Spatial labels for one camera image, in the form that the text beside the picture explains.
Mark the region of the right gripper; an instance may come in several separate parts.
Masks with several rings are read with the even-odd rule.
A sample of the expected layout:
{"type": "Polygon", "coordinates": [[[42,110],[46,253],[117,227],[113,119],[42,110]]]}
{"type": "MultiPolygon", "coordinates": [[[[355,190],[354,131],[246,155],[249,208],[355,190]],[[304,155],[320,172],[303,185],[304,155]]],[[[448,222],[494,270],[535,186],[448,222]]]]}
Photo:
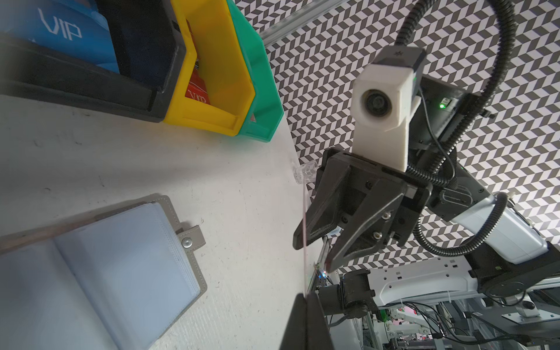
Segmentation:
{"type": "MultiPolygon", "coordinates": [[[[432,185],[406,173],[331,147],[317,169],[315,197],[306,212],[307,244],[343,230],[325,260],[329,273],[352,259],[350,251],[377,244],[374,233],[404,245],[427,203],[432,185]]],[[[293,235],[302,249],[302,221],[293,235]]]]}

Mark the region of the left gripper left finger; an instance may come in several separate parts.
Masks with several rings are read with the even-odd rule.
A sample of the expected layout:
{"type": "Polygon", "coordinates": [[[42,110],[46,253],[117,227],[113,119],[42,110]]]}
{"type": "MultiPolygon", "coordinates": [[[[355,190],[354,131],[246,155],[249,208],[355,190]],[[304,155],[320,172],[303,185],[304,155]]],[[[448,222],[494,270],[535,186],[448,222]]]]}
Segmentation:
{"type": "Polygon", "coordinates": [[[307,302],[301,293],[295,297],[279,349],[307,349],[307,302]]]}

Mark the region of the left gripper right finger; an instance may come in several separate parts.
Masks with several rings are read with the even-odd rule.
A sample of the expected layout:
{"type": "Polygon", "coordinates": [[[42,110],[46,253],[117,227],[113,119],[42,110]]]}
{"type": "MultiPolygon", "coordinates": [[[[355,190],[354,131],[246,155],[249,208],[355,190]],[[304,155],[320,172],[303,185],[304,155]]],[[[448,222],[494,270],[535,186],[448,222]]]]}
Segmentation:
{"type": "Polygon", "coordinates": [[[307,349],[334,350],[318,294],[307,295],[307,349]]]}

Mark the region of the grey card holder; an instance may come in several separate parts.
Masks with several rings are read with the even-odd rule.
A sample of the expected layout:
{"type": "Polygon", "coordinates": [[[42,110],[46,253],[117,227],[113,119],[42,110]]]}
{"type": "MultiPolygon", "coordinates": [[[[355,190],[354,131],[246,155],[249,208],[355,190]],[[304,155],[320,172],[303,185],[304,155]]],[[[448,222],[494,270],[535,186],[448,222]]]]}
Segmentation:
{"type": "Polygon", "coordinates": [[[165,195],[1,238],[1,348],[148,349],[206,292],[165,195]]]}

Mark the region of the red VIP credit card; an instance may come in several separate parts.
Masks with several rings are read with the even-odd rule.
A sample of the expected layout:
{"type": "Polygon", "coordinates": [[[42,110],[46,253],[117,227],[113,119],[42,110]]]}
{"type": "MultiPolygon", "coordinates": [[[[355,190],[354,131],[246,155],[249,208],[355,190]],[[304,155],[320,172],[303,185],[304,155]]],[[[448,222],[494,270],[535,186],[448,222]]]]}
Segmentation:
{"type": "Polygon", "coordinates": [[[210,105],[210,99],[206,87],[206,83],[199,74],[199,69],[195,66],[192,70],[188,88],[185,96],[188,99],[210,105]]]}

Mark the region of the blue credit card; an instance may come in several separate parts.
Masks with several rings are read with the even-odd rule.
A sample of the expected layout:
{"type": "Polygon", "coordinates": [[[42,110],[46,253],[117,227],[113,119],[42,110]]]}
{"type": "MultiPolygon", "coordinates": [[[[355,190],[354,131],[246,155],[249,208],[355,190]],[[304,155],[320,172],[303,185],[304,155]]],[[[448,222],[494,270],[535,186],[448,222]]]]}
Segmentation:
{"type": "Polygon", "coordinates": [[[109,23],[95,1],[2,1],[1,32],[120,72],[109,23]]]}

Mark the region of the pink card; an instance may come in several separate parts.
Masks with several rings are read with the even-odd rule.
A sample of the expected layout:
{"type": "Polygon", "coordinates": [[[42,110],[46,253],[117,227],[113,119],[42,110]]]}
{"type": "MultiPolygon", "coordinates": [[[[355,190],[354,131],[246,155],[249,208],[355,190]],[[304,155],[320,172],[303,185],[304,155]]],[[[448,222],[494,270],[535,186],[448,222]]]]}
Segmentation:
{"type": "Polygon", "coordinates": [[[308,277],[307,277],[307,188],[306,184],[303,183],[303,218],[302,218],[302,250],[303,250],[303,296],[306,297],[308,294],[308,277]]]}

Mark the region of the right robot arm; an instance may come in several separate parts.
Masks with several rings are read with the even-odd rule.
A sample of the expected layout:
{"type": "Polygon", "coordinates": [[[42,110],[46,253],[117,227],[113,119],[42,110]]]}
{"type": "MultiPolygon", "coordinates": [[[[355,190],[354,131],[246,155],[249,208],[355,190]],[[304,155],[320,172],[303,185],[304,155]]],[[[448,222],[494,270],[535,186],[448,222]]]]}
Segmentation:
{"type": "Polygon", "coordinates": [[[316,173],[316,196],[293,236],[303,249],[335,228],[342,232],[325,267],[414,237],[438,259],[419,274],[353,271],[319,294],[326,314],[375,311],[396,300],[444,291],[477,291],[510,297],[559,271],[559,251],[508,205],[492,195],[455,159],[443,178],[420,177],[410,151],[426,165],[435,155],[434,134],[448,134],[481,98],[410,69],[365,70],[355,81],[351,152],[325,151],[316,173]]]}

